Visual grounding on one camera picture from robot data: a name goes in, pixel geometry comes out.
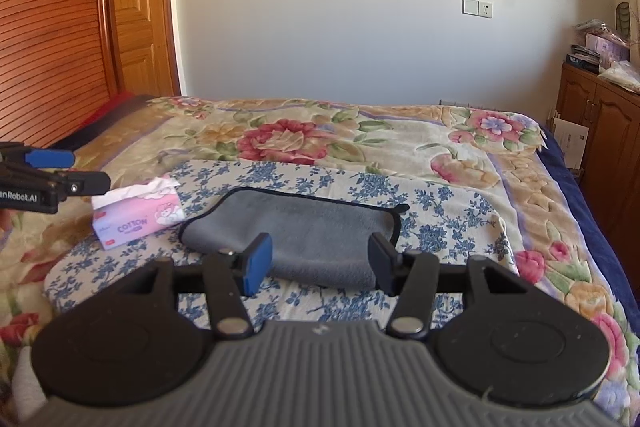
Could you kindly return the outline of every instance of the red fabric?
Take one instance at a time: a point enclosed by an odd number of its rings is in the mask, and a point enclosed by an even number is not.
[[[100,120],[104,115],[106,115],[110,110],[118,107],[122,102],[133,98],[135,94],[129,91],[123,91],[114,96],[109,102],[105,103],[100,109],[94,112],[89,118],[84,120],[80,124],[80,128],[89,125],[90,123],[94,123],[97,120]]]

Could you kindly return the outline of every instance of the navy blue bed sheet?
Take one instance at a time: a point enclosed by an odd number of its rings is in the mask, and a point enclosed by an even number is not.
[[[538,155],[545,165],[546,170],[560,186],[569,204],[569,210],[580,225],[589,252],[591,252],[598,268],[600,268],[600,271],[609,282],[613,294],[624,306],[626,318],[631,324],[632,330],[638,332],[640,331],[640,309],[638,309],[638,302],[631,290],[625,271],[622,269],[622,265],[616,254],[593,219],[587,202],[584,200],[573,175],[564,166],[564,160],[562,159],[562,152],[558,142],[546,129],[545,134],[548,149],[539,151]]]

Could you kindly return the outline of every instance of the gray ribbed panel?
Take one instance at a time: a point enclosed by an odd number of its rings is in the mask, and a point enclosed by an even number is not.
[[[220,344],[200,372],[162,398],[90,409],[53,398],[31,427],[614,427],[593,403],[508,409],[453,385],[419,343],[371,321],[273,322]]]

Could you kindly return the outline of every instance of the tissue pack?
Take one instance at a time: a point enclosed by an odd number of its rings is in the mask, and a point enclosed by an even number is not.
[[[94,196],[94,230],[102,247],[109,250],[183,221],[177,185],[170,178],[156,178]]]

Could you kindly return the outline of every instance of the plastic bag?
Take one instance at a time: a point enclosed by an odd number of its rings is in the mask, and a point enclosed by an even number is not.
[[[640,94],[640,71],[636,70],[627,60],[614,62],[608,70],[600,74],[600,78]]]
[[[586,44],[588,33],[601,36],[607,39],[607,41],[615,42],[625,48],[630,48],[630,43],[624,37],[617,34],[607,25],[606,22],[599,19],[591,19],[590,21],[583,22],[575,26],[575,44],[584,46]]]

